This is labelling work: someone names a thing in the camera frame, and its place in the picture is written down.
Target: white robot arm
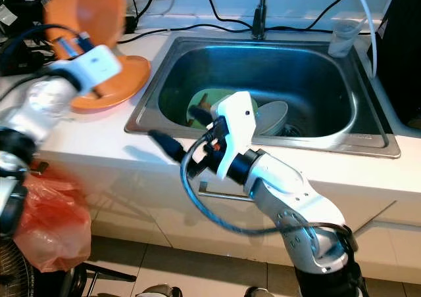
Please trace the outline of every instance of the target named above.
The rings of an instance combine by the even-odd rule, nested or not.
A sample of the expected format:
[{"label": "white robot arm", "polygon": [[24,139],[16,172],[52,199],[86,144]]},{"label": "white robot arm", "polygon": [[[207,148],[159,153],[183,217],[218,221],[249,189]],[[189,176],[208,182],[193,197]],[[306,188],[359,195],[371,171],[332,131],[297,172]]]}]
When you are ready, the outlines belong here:
[{"label": "white robot arm", "polygon": [[[190,110],[190,114],[194,116],[195,110]],[[211,110],[213,117],[204,119],[203,112],[196,115],[198,120],[200,117],[214,121],[188,152],[171,137],[149,132],[169,156],[180,162],[182,183],[194,205],[210,220],[236,233],[281,233],[302,297],[367,297],[364,279],[354,260],[358,247],[340,210],[318,194],[301,172],[263,150],[248,149],[255,129],[249,93],[237,92],[214,104]],[[212,145],[215,140],[219,145]],[[191,157],[203,143],[207,155],[196,164]],[[244,229],[212,213],[196,197],[187,178],[205,168],[243,185],[245,194],[274,222],[275,228]],[[250,296],[269,295],[256,291]]]},{"label": "white robot arm", "polygon": [[25,173],[37,148],[68,112],[74,97],[121,71],[108,47],[86,44],[87,51],[72,60],[58,60],[32,78],[26,99],[0,120],[0,237],[10,237],[23,211]]}]

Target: faucet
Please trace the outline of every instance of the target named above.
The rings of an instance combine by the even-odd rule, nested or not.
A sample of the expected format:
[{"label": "faucet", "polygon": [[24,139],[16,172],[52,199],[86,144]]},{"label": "faucet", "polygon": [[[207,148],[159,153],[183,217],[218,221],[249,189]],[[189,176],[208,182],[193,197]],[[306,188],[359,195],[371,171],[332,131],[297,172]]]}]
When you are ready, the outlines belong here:
[{"label": "faucet", "polygon": [[264,39],[264,26],[266,24],[266,0],[260,0],[255,10],[251,37],[253,39]]}]

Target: white countertop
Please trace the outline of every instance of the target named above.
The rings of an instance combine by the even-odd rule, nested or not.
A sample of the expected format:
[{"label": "white countertop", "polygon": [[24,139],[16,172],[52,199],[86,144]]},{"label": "white countertop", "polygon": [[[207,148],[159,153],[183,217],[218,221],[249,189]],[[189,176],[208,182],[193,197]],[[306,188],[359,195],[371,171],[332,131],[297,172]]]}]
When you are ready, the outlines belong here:
[{"label": "white countertop", "polygon": [[[157,71],[172,41],[178,36],[205,36],[225,38],[249,38],[249,34],[229,34],[214,30],[198,30],[182,33],[150,35],[131,43],[119,45],[117,49],[126,55],[140,55],[151,61],[152,75]],[[326,34],[271,33],[267,39],[326,41]],[[364,67],[369,68],[365,55],[366,38],[356,42],[356,48]],[[8,83],[3,80],[0,88]],[[380,95],[382,106],[382,87],[375,79],[375,92]],[[124,126],[136,104],[144,94],[149,82],[134,97],[108,110],[94,114],[70,113],[43,145],[41,158],[50,160],[73,160],[102,166],[137,167],[140,170],[165,169],[163,164],[173,164],[146,135],[124,132]],[[399,130],[391,123],[395,134]],[[320,184],[336,183],[361,187],[362,193],[377,193],[394,199],[421,200],[421,139],[396,135],[401,149],[398,159],[353,156],[332,152],[320,152],[282,147],[259,147],[279,159],[302,170],[310,181]],[[182,139],[187,148],[193,140]]]}]

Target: stainless steel sink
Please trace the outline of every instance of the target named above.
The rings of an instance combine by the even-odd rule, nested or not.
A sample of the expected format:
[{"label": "stainless steel sink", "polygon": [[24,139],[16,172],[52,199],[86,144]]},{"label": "stainless steel sink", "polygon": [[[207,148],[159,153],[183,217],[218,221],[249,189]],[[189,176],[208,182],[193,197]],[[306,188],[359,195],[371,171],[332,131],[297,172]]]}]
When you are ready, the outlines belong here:
[{"label": "stainless steel sink", "polygon": [[158,129],[199,138],[186,112],[202,89],[247,90],[258,106],[288,103],[276,136],[253,142],[397,158],[400,150],[355,50],[332,58],[326,42],[243,41],[179,37],[126,124],[130,133]]}]

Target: drain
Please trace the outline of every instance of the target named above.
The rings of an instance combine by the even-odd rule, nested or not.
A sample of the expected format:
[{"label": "drain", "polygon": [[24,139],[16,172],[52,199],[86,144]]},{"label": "drain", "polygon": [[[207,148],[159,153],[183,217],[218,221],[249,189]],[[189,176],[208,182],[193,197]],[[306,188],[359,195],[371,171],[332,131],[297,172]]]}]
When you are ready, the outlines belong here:
[{"label": "drain", "polygon": [[291,125],[291,124],[285,124],[279,136],[302,137],[303,134],[299,131],[298,127],[295,127],[294,125]]}]

